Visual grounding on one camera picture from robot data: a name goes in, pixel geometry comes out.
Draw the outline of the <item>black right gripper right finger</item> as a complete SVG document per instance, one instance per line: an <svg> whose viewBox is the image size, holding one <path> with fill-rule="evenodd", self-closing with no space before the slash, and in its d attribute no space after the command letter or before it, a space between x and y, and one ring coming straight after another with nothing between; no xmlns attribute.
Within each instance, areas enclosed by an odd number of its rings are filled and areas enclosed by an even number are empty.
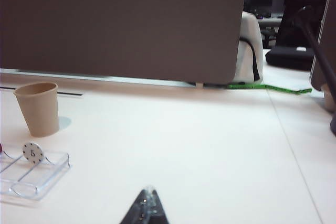
<svg viewBox="0 0 336 224"><path fill-rule="evenodd" d="M150 196L150 224L168 224L163 205L154 187L150 187Z"/></svg>

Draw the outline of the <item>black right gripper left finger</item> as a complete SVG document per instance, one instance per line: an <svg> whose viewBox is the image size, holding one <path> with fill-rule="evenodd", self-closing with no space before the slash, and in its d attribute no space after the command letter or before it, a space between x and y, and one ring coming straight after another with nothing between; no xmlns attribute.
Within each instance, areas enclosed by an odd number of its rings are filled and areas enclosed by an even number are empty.
<svg viewBox="0 0 336 224"><path fill-rule="evenodd" d="M136 196L134 202L120 223L149 223L151 208L152 190L150 187L145 187Z"/></svg>

